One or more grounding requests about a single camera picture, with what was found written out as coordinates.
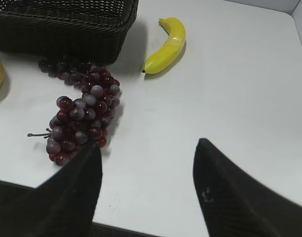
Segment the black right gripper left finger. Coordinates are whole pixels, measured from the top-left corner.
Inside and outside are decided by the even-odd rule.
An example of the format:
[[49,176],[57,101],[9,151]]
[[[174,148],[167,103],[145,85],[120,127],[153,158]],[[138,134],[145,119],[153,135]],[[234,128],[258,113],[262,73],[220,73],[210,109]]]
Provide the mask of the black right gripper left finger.
[[36,188],[0,181],[0,237],[88,236],[101,182],[95,142]]

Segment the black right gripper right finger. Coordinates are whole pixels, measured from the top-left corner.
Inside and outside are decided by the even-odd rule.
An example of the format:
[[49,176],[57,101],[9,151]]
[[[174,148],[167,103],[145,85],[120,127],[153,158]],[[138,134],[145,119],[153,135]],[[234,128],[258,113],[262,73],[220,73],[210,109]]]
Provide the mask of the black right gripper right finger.
[[206,138],[193,181],[211,237],[302,237],[302,207],[264,186]]

